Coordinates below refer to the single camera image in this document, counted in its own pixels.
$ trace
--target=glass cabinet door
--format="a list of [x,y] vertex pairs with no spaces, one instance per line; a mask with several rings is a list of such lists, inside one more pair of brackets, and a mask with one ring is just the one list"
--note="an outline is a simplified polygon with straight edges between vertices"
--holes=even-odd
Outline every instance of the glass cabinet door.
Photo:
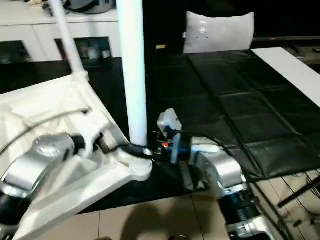
[[0,42],[0,64],[28,63],[32,58],[22,41]]
[[[54,40],[63,60],[67,59],[61,39]],[[111,59],[111,49],[108,37],[79,37],[74,38],[76,48],[85,66],[103,63]]]

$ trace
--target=black table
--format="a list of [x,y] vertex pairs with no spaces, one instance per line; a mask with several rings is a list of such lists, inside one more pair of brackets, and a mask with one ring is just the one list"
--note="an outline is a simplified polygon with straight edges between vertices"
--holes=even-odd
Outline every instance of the black table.
[[[67,62],[0,65],[5,93],[70,74]],[[90,84],[128,137],[122,64],[87,69]],[[148,131],[174,108],[185,130],[212,135],[239,161],[249,181],[320,168],[320,108],[251,51],[158,59],[147,78]],[[188,193],[179,171],[154,165],[145,182],[130,182],[84,212]]]

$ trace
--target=white pole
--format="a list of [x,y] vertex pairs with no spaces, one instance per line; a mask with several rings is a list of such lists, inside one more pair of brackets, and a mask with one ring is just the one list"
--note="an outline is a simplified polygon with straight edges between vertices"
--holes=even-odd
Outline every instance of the white pole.
[[63,47],[71,66],[72,73],[74,74],[85,72],[76,47],[76,43],[72,38],[70,30],[68,28],[65,9],[62,5],[61,0],[50,0],[50,6],[52,7],[56,22],[61,30]]
[[143,0],[117,0],[130,141],[147,145]]

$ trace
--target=beige floor tile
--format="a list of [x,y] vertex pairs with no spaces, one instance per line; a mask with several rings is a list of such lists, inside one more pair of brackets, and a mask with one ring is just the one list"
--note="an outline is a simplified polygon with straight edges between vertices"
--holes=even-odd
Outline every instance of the beige floor tile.
[[[274,206],[277,206],[277,204],[280,201],[280,198],[277,194],[277,192],[275,191],[273,185],[268,181],[260,181],[258,183],[259,187],[261,188],[261,190],[264,192],[264,194],[269,198],[269,200],[271,201],[271,203]],[[264,209],[268,212],[268,214],[271,216],[271,218],[278,223],[278,218],[276,217],[276,215],[273,213],[273,211],[270,209],[269,205],[267,204],[267,202],[265,201],[265,199],[260,195],[260,193],[256,190],[256,188],[253,186],[252,187],[254,194],[259,198],[261,205],[264,207]],[[293,227],[293,219],[291,218],[291,216],[288,213],[288,210],[283,207],[283,208],[278,208],[276,207],[276,209],[278,210],[278,212],[280,213],[281,216],[286,216],[286,222],[290,221],[290,223],[288,223],[288,228],[291,231],[292,236],[294,237],[295,240],[303,240],[304,237],[301,234],[300,230],[298,228],[294,228]],[[277,230],[271,225],[271,223],[267,220],[268,226],[270,231],[272,232],[273,236],[275,237],[276,240],[282,240],[282,237],[280,236],[280,234],[277,232]]]
[[110,237],[112,240],[167,240],[177,235],[203,240],[188,195],[108,209],[100,214],[100,237]]
[[[289,184],[293,191],[297,191],[301,187],[306,184],[306,176],[304,174],[296,176],[286,176],[284,177],[285,181]],[[275,178],[271,179],[270,183],[276,190],[279,200],[283,200],[289,195],[292,194],[292,191],[288,188],[282,178]],[[299,197],[301,203],[310,211],[315,213],[320,213],[319,211],[319,199],[316,198],[310,191],[306,192],[302,196]],[[311,226],[310,222],[310,215],[306,212],[306,210],[301,206],[299,201],[294,200],[288,203],[285,208],[289,212],[291,219],[294,221],[302,220],[304,221],[299,227],[299,231],[303,235],[303,239],[305,240],[318,240],[319,234],[317,231],[316,226]]]
[[99,234],[99,212],[76,215],[36,240],[94,240]]
[[228,240],[225,219],[210,191],[192,194],[204,240]]

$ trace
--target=black cable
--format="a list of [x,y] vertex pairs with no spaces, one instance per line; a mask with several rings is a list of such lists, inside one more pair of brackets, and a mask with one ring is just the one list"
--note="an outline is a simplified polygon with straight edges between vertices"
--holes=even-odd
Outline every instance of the black cable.
[[[292,189],[292,187],[287,183],[287,181],[286,181],[283,177],[281,177],[281,178],[282,178],[282,180],[284,181],[285,185],[286,185],[286,186],[290,189],[290,191],[294,194],[295,191]],[[303,205],[303,203],[300,201],[299,197],[297,197],[296,200],[299,202],[300,206],[303,207],[304,210],[305,210],[306,212],[308,212],[309,214],[311,214],[311,215],[313,215],[313,216],[315,216],[315,217],[317,217],[317,216],[320,215],[320,214],[318,214],[318,213],[314,213],[314,212],[310,211],[309,209],[307,209],[307,208],[305,207],[305,205]]]
[[115,146],[114,148],[109,149],[109,151],[108,151],[107,153],[108,153],[108,154],[109,154],[109,153],[113,153],[113,152],[115,152],[116,150],[118,150],[119,148],[121,148],[121,147],[126,147],[126,146],[129,146],[129,145],[130,145],[130,143],[119,144],[119,145]]
[[292,236],[286,222],[284,221],[283,217],[280,215],[280,213],[278,212],[278,210],[276,209],[276,207],[272,204],[272,202],[270,201],[270,199],[265,195],[265,193],[262,191],[262,189],[258,186],[258,184],[256,182],[252,183],[254,185],[254,187],[258,190],[258,192],[261,194],[261,196],[265,199],[266,203],[268,204],[268,206],[270,207],[270,209],[274,212],[274,214],[276,215],[276,217],[279,220],[279,223],[281,224],[281,226],[284,228],[284,230],[286,231],[286,239],[288,240],[294,240],[294,237]]
[[24,135],[26,135],[27,133],[31,132],[32,130],[34,130],[35,128],[39,127],[42,124],[45,124],[47,122],[65,117],[67,115],[71,115],[71,114],[76,114],[76,113],[84,113],[86,114],[87,112],[89,112],[91,109],[90,108],[80,108],[77,110],[73,110],[73,111],[66,111],[60,114],[57,114],[55,116],[52,116],[50,118],[47,118],[45,120],[42,120],[40,122],[35,123],[33,126],[28,127],[26,130],[24,130],[23,132],[21,132],[20,134],[18,134],[16,137],[14,137],[10,142],[8,142],[3,148],[2,150],[0,150],[0,156],[2,154],[4,154],[4,152],[11,147],[12,144],[14,144],[17,140],[19,140],[21,137],[23,137]]
[[[305,175],[306,175],[306,184],[311,183],[313,180],[311,179],[311,177],[308,175],[307,172],[305,173]],[[320,199],[320,193],[316,187],[312,187],[310,191],[313,193],[313,195],[315,195],[318,199]]]
[[257,205],[258,209],[260,209],[260,211],[265,216],[265,218],[268,219],[268,221],[271,223],[271,225],[278,231],[278,233],[281,235],[281,237],[284,240],[287,240],[288,239],[287,235],[284,233],[284,231],[282,231],[282,229],[278,226],[278,224],[272,219],[272,217],[269,215],[267,210],[261,205],[261,203],[256,202],[255,204]]
[[301,174],[292,174],[292,176],[295,177],[295,178],[301,178],[304,175],[303,175],[303,173],[301,173]]
[[178,134],[184,134],[191,137],[200,137],[200,138],[207,138],[211,140],[212,142],[216,143],[216,145],[220,148],[222,148],[229,156],[232,156],[231,152],[227,149],[227,147],[222,144],[217,138],[207,135],[205,133],[199,133],[199,132],[193,132],[193,131],[184,131],[184,130],[178,130]]

